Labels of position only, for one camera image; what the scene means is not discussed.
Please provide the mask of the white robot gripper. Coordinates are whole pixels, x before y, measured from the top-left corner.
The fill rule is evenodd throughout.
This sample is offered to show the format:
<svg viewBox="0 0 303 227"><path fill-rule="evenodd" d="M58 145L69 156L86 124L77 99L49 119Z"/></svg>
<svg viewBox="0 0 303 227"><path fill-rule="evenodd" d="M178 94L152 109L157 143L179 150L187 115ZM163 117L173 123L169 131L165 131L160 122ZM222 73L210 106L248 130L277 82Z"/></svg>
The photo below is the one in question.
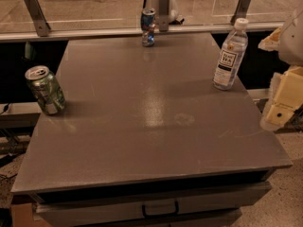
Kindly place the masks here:
<svg viewBox="0 0 303 227"><path fill-rule="evenodd" d="M291 66L283 74L274 73L269 88L269 99L260 119L266 131L277 131L303 105L303 7L297 7L282 28L264 38L258 48L277 51L279 58Z"/></svg>

